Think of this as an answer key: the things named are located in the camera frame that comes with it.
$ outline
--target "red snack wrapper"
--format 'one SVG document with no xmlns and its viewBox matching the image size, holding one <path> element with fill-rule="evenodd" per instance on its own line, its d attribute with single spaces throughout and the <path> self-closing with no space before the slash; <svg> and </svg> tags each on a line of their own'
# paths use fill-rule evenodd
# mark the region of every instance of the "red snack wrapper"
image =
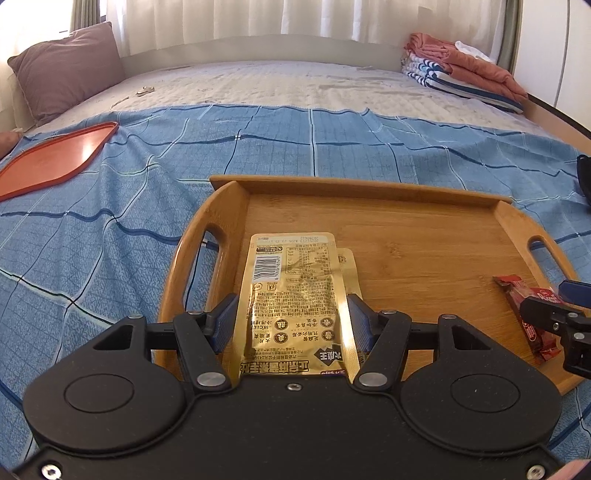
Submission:
<svg viewBox="0 0 591 480">
<path fill-rule="evenodd" d="M 560 348 L 556 345 L 556 337 L 551 333 L 535 328 L 529 323 L 525 323 L 519 314 L 519 306 L 527 297 L 538 297 L 542 300 L 560 304 L 563 304 L 563 302 L 548 288 L 528 287 L 518 275 L 493 277 L 493 279 L 505 292 L 537 362 L 540 364 L 558 355 Z"/>
</svg>

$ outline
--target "folded towel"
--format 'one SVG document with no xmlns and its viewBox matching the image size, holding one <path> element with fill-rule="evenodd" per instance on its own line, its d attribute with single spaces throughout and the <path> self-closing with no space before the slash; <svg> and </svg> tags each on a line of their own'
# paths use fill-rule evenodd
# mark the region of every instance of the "folded towel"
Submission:
<svg viewBox="0 0 591 480">
<path fill-rule="evenodd" d="M 477 99 L 507 112 L 523 112 L 522 106 L 513 99 L 454 79 L 437 62 L 417 57 L 412 52 L 406 58 L 402 72 L 425 87 L 463 98 Z"/>
<path fill-rule="evenodd" d="M 439 40 L 425 33 L 413 33 L 405 48 L 419 57 L 438 62 L 446 73 L 456 80 L 516 102 L 522 102 L 527 97 L 527 92 L 508 71 L 494 63 L 462 53 L 451 42 Z"/>
</svg>

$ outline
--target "mauve pillow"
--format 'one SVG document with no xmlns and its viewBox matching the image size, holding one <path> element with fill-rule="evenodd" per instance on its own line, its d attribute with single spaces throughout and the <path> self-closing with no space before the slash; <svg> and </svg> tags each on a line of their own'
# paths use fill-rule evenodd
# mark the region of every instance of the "mauve pillow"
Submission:
<svg viewBox="0 0 591 480">
<path fill-rule="evenodd" d="M 125 79 L 109 22 L 37 43 L 8 65 L 38 127 Z"/>
</svg>

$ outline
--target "white curtain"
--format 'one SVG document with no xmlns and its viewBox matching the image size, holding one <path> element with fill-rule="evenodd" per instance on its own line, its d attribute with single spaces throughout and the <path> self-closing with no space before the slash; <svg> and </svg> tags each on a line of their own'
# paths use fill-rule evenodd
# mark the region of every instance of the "white curtain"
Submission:
<svg viewBox="0 0 591 480">
<path fill-rule="evenodd" d="M 35 43 L 67 36 L 71 16 L 72 0 L 4 0 L 0 4 L 0 131 L 30 126 L 19 124 L 28 108 L 6 61 Z"/>
<path fill-rule="evenodd" d="M 107 0 L 106 16 L 122 57 L 269 34 L 401 47 L 414 31 L 494 54 L 504 11 L 505 0 Z"/>
</svg>

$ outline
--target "white mattress cover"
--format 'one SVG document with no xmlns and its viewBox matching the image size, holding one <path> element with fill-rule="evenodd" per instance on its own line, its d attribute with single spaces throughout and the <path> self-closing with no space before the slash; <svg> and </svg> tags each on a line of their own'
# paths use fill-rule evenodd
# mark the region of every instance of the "white mattress cover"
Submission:
<svg viewBox="0 0 591 480">
<path fill-rule="evenodd" d="M 155 91 L 136 96 L 144 86 L 153 86 Z M 241 61 L 144 73 L 76 105 L 31 133 L 67 127 L 109 110 L 200 103 L 290 105 L 358 112 L 369 108 L 386 116 L 548 135 L 523 116 L 502 112 L 479 100 L 436 92 L 401 73 L 301 61 Z"/>
</svg>

